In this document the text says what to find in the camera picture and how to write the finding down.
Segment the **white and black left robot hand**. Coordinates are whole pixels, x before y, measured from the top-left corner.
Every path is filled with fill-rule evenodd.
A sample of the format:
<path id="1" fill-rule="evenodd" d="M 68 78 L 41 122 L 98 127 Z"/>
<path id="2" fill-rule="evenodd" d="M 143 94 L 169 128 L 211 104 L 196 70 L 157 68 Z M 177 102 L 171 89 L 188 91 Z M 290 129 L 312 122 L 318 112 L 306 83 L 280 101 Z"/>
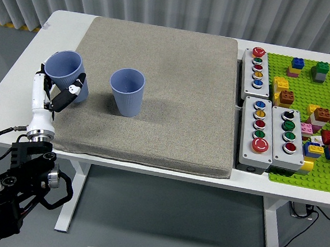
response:
<path id="1" fill-rule="evenodd" d="M 51 99 L 52 80 L 46 74 L 44 65 L 34 75 L 32 91 L 32 120 L 26 128 L 27 138 L 32 142 L 49 142 L 54 139 L 52 125 L 54 113 L 64 110 L 78 97 L 84 86 L 86 74 L 79 74 L 77 79 Z"/>

